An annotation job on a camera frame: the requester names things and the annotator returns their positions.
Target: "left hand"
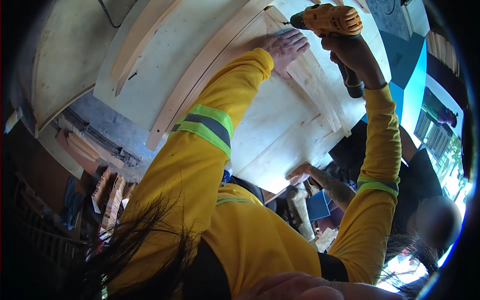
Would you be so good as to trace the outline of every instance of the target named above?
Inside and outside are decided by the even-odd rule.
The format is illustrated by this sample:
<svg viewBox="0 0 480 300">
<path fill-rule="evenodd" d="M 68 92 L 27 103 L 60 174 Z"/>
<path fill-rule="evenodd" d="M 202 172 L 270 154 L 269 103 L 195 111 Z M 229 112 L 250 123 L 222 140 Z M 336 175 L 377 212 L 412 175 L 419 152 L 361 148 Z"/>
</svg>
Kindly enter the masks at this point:
<svg viewBox="0 0 480 300">
<path fill-rule="evenodd" d="M 283 79 L 290 79 L 288 65 L 310 49 L 310 44 L 303 33 L 295 29 L 267 38 L 260 48 L 272 56 L 273 71 Z"/>
<path fill-rule="evenodd" d="M 310 170 L 313 168 L 311 164 L 305 164 L 295 169 L 290 175 L 287 176 L 287 180 L 290 180 L 290 185 L 297 185 L 310 177 Z"/>
</svg>

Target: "reflective band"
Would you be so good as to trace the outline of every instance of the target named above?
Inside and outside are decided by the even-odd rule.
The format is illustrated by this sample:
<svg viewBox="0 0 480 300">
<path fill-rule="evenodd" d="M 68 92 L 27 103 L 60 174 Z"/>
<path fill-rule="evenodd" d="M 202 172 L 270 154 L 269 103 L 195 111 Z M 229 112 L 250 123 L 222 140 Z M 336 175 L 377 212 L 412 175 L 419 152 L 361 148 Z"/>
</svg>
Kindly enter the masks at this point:
<svg viewBox="0 0 480 300">
<path fill-rule="evenodd" d="M 230 116 L 224 112 L 223 110 L 215 109 L 215 108 L 210 108 L 207 106 L 202 106 L 200 104 L 197 104 L 192 107 L 192 109 L 189 111 L 191 114 L 196 114 L 196 115 L 202 115 L 205 117 L 210 117 L 217 121 L 218 123 L 222 124 L 223 127 L 228 131 L 228 136 L 229 139 L 232 139 L 233 136 L 233 124 L 232 124 L 232 119 L 230 119 Z"/>
<path fill-rule="evenodd" d="M 359 176 L 357 180 L 357 193 L 364 190 L 381 190 L 389 192 L 397 197 L 399 183 L 400 178 L 396 179 L 395 181 L 388 181 Z"/>
<path fill-rule="evenodd" d="M 222 141 L 215 133 L 213 133 L 210 128 L 206 127 L 202 123 L 197 122 L 190 122 L 190 121 L 183 121 L 177 131 L 188 131 L 191 133 L 195 133 L 196 135 L 206 139 L 207 141 L 211 142 L 213 145 L 220 148 L 225 154 L 227 154 L 228 158 L 230 159 L 230 140 L 228 141 L 228 145 Z"/>
<path fill-rule="evenodd" d="M 211 117 L 195 115 L 189 113 L 185 116 L 185 121 L 201 123 L 205 125 L 208 129 L 210 129 L 216 136 L 220 138 L 229 148 L 230 148 L 230 136 L 228 131 L 222 124 L 220 124 L 217 120 L 212 119 Z"/>
<path fill-rule="evenodd" d="M 220 205 L 225 202 L 249 202 L 247 199 L 242 199 L 242 198 L 220 198 L 217 199 L 215 205 Z"/>
<path fill-rule="evenodd" d="M 230 159 L 233 124 L 226 112 L 197 104 L 172 127 L 168 138 L 177 131 L 188 131 L 201 136 L 220 148 Z"/>
</svg>

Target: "right hand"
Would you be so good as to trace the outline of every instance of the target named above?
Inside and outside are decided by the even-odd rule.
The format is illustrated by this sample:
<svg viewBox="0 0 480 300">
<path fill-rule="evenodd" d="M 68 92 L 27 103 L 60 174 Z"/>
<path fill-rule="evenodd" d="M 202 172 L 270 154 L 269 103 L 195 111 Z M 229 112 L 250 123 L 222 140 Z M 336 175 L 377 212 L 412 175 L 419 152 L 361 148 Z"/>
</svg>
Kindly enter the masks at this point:
<svg viewBox="0 0 480 300">
<path fill-rule="evenodd" d="M 287 176 L 287 180 L 290 180 L 290 185 L 297 185 L 304 182 L 310 177 L 310 170 L 313 168 L 311 164 L 305 164 L 295 169 L 290 175 Z"/>
<path fill-rule="evenodd" d="M 377 59 L 362 36 L 354 39 L 324 37 L 322 38 L 322 47 L 332 51 L 330 53 L 331 61 L 337 63 L 340 60 L 354 71 L 357 77 L 365 83 L 365 88 L 378 90 L 386 85 Z"/>
</svg>

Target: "cable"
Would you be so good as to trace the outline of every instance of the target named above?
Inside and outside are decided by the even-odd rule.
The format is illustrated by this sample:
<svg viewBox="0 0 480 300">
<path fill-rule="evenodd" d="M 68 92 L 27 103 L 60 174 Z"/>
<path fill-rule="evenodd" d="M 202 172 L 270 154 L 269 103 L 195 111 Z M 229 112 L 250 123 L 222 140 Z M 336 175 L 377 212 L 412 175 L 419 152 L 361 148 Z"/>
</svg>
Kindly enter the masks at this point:
<svg viewBox="0 0 480 300">
<path fill-rule="evenodd" d="M 384 11 L 382 10 L 382 8 L 380 7 L 380 5 L 378 5 L 377 0 L 375 0 L 375 4 L 377 4 L 378 8 L 379 8 L 384 14 L 386 14 L 386 15 L 391 15 L 391 14 L 393 14 L 393 11 L 395 10 L 395 2 L 396 2 L 396 0 L 393 0 L 393 8 L 392 8 L 392 11 L 389 12 L 389 13 L 386 13 L 386 12 L 384 12 Z"/>
<path fill-rule="evenodd" d="M 105 4 L 103 4 L 103 0 L 98 0 L 98 3 L 100 3 L 100 5 L 102 6 L 102 9 L 103 9 L 103 11 L 104 11 L 104 13 L 107 15 L 107 18 L 108 18 L 108 21 L 110 22 L 110 25 L 112 25 L 113 28 L 119 28 L 119 27 L 121 26 L 121 23 L 120 23 L 120 25 L 118 25 L 118 26 L 115 26 L 115 25 L 113 24 L 112 19 L 110 18 L 110 15 L 109 15 L 109 13 L 108 13 L 108 11 L 107 11 L 107 8 L 105 7 Z"/>
</svg>

